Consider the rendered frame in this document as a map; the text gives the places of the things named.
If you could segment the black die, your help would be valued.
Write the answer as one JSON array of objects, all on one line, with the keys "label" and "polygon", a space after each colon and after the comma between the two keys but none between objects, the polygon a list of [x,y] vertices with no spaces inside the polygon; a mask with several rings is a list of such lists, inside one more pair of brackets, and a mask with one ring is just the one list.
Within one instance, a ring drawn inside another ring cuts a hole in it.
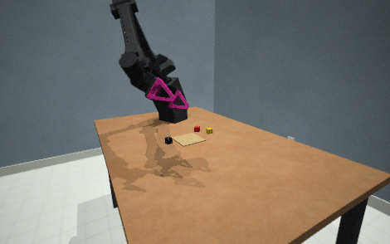
[{"label": "black die", "polygon": [[165,138],[165,143],[166,144],[172,144],[173,143],[173,138],[171,138],[171,137]]}]

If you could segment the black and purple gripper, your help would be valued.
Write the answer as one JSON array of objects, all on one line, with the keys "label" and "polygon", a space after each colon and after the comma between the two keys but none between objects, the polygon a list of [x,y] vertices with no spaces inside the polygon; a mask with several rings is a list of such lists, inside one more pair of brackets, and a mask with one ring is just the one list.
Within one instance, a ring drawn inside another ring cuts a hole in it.
[{"label": "black and purple gripper", "polygon": [[[164,83],[160,78],[154,77],[150,85],[147,85],[141,81],[140,88],[145,93],[145,97],[149,100],[153,100],[164,105],[166,102],[170,102],[168,105],[168,108],[170,109],[187,110],[189,107],[189,104],[184,99],[182,93],[171,85]],[[167,98],[168,95],[170,98]],[[178,97],[180,97],[185,106],[175,104]]]}]

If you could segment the beige square mat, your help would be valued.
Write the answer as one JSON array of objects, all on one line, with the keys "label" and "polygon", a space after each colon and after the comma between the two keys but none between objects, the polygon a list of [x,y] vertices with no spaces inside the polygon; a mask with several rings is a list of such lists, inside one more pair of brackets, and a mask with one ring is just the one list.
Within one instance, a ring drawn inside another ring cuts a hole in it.
[{"label": "beige square mat", "polygon": [[173,137],[173,140],[181,144],[183,147],[188,146],[190,144],[196,144],[200,143],[202,141],[206,141],[205,139],[201,138],[200,136],[191,133],[191,134],[184,134],[180,136]]}]

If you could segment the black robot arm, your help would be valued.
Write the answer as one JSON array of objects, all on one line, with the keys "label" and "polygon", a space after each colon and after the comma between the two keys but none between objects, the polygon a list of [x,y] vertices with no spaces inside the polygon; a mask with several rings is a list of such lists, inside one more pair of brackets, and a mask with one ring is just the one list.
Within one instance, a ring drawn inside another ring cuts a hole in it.
[{"label": "black robot arm", "polygon": [[172,81],[172,78],[167,75],[175,71],[176,66],[166,56],[154,55],[151,52],[143,30],[135,16],[135,13],[139,11],[135,0],[113,0],[110,4],[110,11],[115,20],[120,19],[126,53],[124,52],[121,55],[119,65],[130,78],[131,85],[141,90],[141,81],[150,85],[154,77],[159,77],[167,84]]}]

